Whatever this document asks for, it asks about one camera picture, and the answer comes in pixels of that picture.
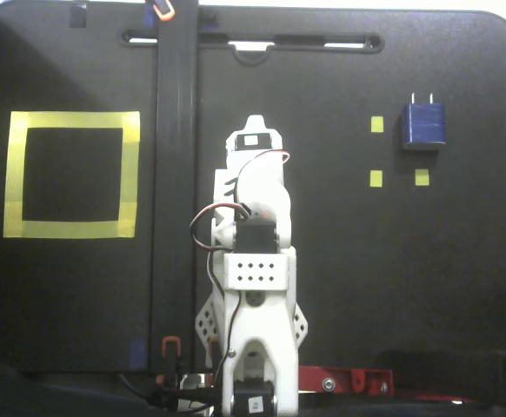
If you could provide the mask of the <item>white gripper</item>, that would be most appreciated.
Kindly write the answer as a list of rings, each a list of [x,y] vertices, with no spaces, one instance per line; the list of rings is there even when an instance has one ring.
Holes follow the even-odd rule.
[[[240,169],[269,149],[283,149],[283,138],[275,129],[269,129],[262,115],[250,115],[244,129],[234,131],[226,139],[226,165],[228,169]]]

